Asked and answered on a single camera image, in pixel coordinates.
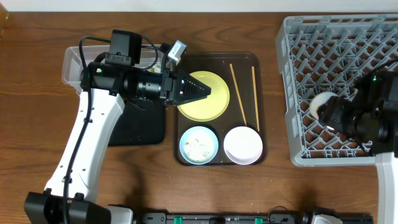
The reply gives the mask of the small white cup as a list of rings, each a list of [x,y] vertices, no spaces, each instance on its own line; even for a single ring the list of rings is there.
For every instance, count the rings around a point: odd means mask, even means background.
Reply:
[[[334,131],[335,128],[327,125],[328,120],[331,118],[333,111],[333,103],[337,98],[337,94],[326,91],[315,96],[310,102],[310,114],[319,121],[322,125],[326,126],[329,130]]]

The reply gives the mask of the wooden chopstick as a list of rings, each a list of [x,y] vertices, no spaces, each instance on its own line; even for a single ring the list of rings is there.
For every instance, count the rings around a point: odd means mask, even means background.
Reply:
[[[255,113],[256,113],[256,126],[257,131],[260,132],[260,124],[259,124],[259,110],[258,110],[258,103],[257,103],[257,88],[256,88],[256,74],[254,66],[251,67],[252,72],[252,85],[253,85],[253,95],[254,95],[254,106],[255,106]]]
[[[242,100],[241,100],[241,95],[240,95],[240,92],[239,92],[239,87],[238,87],[238,84],[237,84],[237,80],[236,80],[233,64],[230,63],[229,67],[230,67],[230,70],[231,70],[231,75],[232,75],[232,78],[233,78],[234,88],[236,90],[236,95],[237,95],[237,98],[238,98],[239,108],[240,108],[240,111],[241,111],[243,122],[244,122],[244,125],[247,126],[246,116],[245,116],[245,113],[244,113],[243,103],[242,103]]]

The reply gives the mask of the blue bowl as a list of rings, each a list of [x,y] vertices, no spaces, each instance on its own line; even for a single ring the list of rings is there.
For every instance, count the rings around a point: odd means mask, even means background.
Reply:
[[[185,153],[184,153],[184,151],[183,151],[183,145],[185,144],[186,140],[187,140],[190,136],[202,136],[202,135],[207,135],[207,136],[209,136],[209,137],[212,138],[212,140],[213,140],[213,142],[214,142],[214,154],[213,154],[213,156],[212,156],[208,161],[202,162],[202,163],[196,163],[196,162],[193,162],[193,161],[189,160],[188,157],[185,155]],[[181,153],[182,157],[183,157],[189,164],[193,164],[193,165],[203,165],[203,164],[209,163],[209,162],[216,156],[216,154],[217,154],[217,152],[218,152],[218,146],[219,146],[219,144],[218,144],[218,138],[217,138],[216,134],[215,134],[210,128],[207,128],[207,127],[204,127],[204,126],[194,126],[194,127],[192,127],[192,128],[189,128],[188,130],[186,130],[186,131],[182,134],[182,136],[181,136],[181,138],[180,138],[180,141],[179,141],[179,144],[178,144],[178,149],[179,149],[179,152]]]

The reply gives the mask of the pink white bowl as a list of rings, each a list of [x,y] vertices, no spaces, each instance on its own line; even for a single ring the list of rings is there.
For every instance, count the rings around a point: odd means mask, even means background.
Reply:
[[[260,158],[263,142],[260,135],[252,128],[238,126],[231,129],[224,137],[223,149],[235,164],[249,165]]]

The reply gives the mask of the rice food waste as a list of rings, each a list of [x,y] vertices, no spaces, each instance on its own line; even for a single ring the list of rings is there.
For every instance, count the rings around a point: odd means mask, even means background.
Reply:
[[[183,145],[183,151],[193,162],[206,162],[214,154],[214,142],[207,135],[190,136]]]

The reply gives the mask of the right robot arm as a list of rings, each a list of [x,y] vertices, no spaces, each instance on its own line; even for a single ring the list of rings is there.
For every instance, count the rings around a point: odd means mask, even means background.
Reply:
[[[397,73],[374,71],[359,79],[352,100],[318,94],[310,114],[361,146],[371,142],[379,185],[378,222],[397,223]]]

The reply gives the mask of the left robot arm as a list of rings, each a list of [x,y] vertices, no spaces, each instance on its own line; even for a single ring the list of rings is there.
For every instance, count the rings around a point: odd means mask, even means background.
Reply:
[[[126,102],[179,106],[211,93],[188,73],[171,70],[187,50],[181,41],[156,47],[140,34],[113,30],[108,44],[108,51],[81,63],[79,111],[63,156],[44,191],[30,192],[24,203],[32,223],[132,223],[131,208],[96,202],[103,159]]]

